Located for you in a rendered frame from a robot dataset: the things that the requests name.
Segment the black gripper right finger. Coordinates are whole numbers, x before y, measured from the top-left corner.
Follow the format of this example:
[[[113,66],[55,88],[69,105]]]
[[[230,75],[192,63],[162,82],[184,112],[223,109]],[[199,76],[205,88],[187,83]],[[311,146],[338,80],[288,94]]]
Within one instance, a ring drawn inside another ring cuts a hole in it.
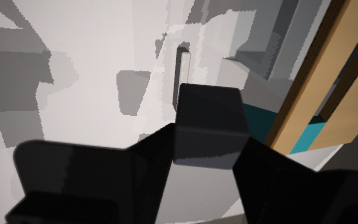
[[[358,171],[316,172],[250,136],[232,168],[248,224],[335,224],[358,204]]]

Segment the small black block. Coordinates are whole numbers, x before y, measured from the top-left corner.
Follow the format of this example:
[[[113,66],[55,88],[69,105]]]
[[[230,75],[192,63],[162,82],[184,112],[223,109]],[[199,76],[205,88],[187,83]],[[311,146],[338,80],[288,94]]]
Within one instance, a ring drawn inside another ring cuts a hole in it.
[[[180,84],[173,164],[232,170],[250,136],[239,88]]]

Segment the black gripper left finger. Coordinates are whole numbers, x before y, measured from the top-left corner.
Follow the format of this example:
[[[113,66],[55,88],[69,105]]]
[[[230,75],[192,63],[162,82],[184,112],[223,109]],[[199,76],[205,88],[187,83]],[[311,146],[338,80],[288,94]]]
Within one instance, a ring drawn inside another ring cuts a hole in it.
[[[15,148],[25,193],[43,191],[107,199],[120,224],[155,224],[173,160],[175,123],[125,148],[34,139]]]

